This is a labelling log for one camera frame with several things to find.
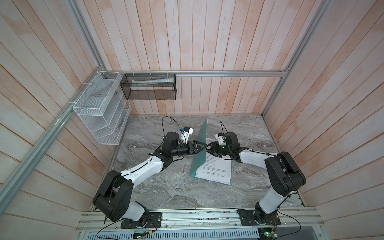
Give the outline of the papers in black basket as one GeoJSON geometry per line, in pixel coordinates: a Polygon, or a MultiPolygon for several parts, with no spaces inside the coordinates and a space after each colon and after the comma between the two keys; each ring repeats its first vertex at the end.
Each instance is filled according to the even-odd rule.
{"type": "Polygon", "coordinates": [[[171,87],[174,85],[174,78],[163,78],[163,79],[133,79],[133,87],[171,87]]]}

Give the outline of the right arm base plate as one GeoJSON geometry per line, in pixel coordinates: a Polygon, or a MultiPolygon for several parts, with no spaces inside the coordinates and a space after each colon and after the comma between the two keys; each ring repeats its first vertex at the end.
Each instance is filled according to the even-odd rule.
{"type": "Polygon", "coordinates": [[[245,210],[238,209],[242,226],[264,226],[264,225],[281,225],[277,211],[271,214],[265,214],[261,210],[245,210]]]}

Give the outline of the black mesh wall basket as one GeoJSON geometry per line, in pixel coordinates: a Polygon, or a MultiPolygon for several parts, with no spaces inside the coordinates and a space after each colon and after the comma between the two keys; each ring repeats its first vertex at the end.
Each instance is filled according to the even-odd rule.
{"type": "Polygon", "coordinates": [[[177,98],[177,83],[174,74],[124,74],[120,82],[128,101],[174,101],[177,98]],[[174,78],[171,87],[133,87],[133,79],[163,79],[174,78]]]}

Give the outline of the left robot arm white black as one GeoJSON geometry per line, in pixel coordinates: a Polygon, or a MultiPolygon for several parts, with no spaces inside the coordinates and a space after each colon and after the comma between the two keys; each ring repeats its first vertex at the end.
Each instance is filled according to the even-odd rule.
{"type": "Polygon", "coordinates": [[[93,198],[93,205],[113,222],[131,221],[137,227],[144,227],[149,212],[142,204],[131,199],[133,190],[169,167],[175,162],[175,156],[179,156],[180,161],[184,156],[203,152],[206,147],[207,144],[199,141],[183,143],[178,133],[167,133],[159,147],[143,163],[121,172],[109,171],[93,198]]]}

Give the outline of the green file folder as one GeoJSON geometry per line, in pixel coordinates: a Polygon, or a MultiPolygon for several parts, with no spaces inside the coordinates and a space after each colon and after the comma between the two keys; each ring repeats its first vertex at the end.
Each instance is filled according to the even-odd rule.
{"type": "Polygon", "coordinates": [[[206,118],[198,134],[198,153],[193,155],[190,176],[216,183],[231,184],[232,162],[217,158],[208,153],[207,147],[207,125],[206,118]]]}

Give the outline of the printed paper sheet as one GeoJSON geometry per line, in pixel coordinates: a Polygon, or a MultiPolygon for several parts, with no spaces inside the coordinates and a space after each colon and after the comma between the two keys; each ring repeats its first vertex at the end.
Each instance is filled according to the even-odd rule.
{"type": "Polygon", "coordinates": [[[197,168],[195,177],[212,182],[231,184],[232,162],[206,153],[205,163],[197,168]]]}

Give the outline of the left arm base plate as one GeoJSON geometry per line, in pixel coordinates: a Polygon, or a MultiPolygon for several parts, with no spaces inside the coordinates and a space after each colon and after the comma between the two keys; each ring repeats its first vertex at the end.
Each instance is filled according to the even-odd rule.
{"type": "Polygon", "coordinates": [[[158,229],[161,227],[162,213],[161,212],[149,212],[138,220],[133,221],[131,219],[123,219],[121,223],[121,229],[129,230],[141,230],[144,228],[158,229]]]}

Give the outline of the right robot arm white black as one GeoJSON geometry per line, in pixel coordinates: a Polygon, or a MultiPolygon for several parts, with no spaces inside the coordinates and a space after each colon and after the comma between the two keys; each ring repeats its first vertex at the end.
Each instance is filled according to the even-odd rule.
{"type": "Polygon", "coordinates": [[[242,147],[234,132],[217,134],[216,141],[208,144],[207,152],[227,161],[250,164],[267,170],[271,188],[256,203],[254,210],[254,219],[259,225],[267,224],[267,220],[276,214],[278,207],[287,197],[306,184],[305,175],[288,152],[271,154],[242,147]]]}

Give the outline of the aluminium mounting rail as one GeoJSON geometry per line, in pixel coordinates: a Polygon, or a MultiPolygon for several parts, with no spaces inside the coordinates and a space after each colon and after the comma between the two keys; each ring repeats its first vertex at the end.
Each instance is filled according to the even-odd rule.
{"type": "MultiPolygon", "coordinates": [[[[165,230],[197,230],[197,229],[240,229],[241,217],[237,209],[184,209],[161,210],[161,231],[165,230]]],[[[111,224],[104,221],[105,215],[100,212],[84,212],[79,220],[76,232],[119,231],[121,222],[111,224]]],[[[271,220],[264,228],[278,225],[278,229],[288,227],[324,226],[318,210],[314,207],[282,207],[278,212],[278,219],[271,220]]]]}

